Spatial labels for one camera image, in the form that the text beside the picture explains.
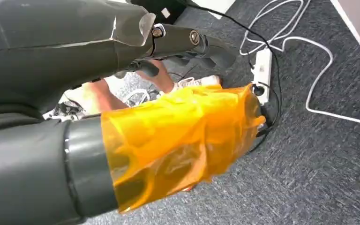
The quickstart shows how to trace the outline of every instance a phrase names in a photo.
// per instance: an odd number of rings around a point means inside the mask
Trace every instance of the orange plastic wrap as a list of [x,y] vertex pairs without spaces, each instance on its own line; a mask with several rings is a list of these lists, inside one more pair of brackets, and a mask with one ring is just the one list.
[[250,148],[259,103],[250,90],[186,88],[138,107],[102,114],[119,210],[172,195],[213,175]]

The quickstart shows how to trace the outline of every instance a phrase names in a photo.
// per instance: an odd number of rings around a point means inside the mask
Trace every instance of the screw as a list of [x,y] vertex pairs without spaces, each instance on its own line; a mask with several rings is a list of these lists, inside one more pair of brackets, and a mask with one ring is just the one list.
[[199,34],[196,30],[191,31],[190,40],[193,45],[199,44]]
[[163,33],[160,28],[156,27],[152,30],[152,35],[156,38],[159,38],[159,37],[162,37]]

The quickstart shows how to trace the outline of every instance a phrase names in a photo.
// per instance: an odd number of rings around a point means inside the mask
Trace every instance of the power strip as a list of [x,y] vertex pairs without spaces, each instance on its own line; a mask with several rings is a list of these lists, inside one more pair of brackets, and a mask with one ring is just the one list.
[[264,93],[260,96],[257,96],[260,104],[262,105],[269,101],[270,90],[266,86],[259,84],[259,82],[265,83],[268,86],[270,85],[271,64],[272,52],[266,48],[257,52],[255,67],[250,69],[255,76],[253,83],[264,88]]

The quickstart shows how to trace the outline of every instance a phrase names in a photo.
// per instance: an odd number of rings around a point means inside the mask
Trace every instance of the carpet floor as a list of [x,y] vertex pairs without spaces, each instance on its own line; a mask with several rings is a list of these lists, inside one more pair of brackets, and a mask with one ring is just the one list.
[[[268,2],[237,0],[227,14],[247,25]],[[298,3],[282,6],[262,18],[254,30],[271,37],[297,7]],[[177,24],[221,38],[234,50],[244,35],[244,30],[233,22],[191,8]],[[311,107],[360,119],[360,46],[331,2],[312,0],[291,36],[315,40],[335,56],[334,64],[315,89]],[[360,124],[305,109],[309,88],[329,57],[314,45],[291,40],[286,52],[278,53],[278,60],[283,117],[261,148],[240,158],[212,183],[202,183],[192,192],[179,193],[125,215],[106,213],[86,224],[360,225]],[[242,56],[226,70],[197,64],[168,67],[178,74],[173,74],[177,80],[219,74],[227,88],[244,86],[253,79]],[[134,77],[129,79],[129,88],[151,88],[147,82],[139,84]],[[276,79],[272,86],[278,86]]]

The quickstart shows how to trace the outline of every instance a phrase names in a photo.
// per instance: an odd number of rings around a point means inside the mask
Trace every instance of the white sneaker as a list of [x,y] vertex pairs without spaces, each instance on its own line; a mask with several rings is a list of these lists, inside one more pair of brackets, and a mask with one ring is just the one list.
[[217,75],[211,75],[211,76],[203,77],[198,80],[194,79],[193,77],[189,77],[179,81],[178,83],[174,83],[174,87],[171,92],[177,91],[179,89],[183,89],[185,87],[211,86],[211,85],[220,85],[220,77],[218,77]]

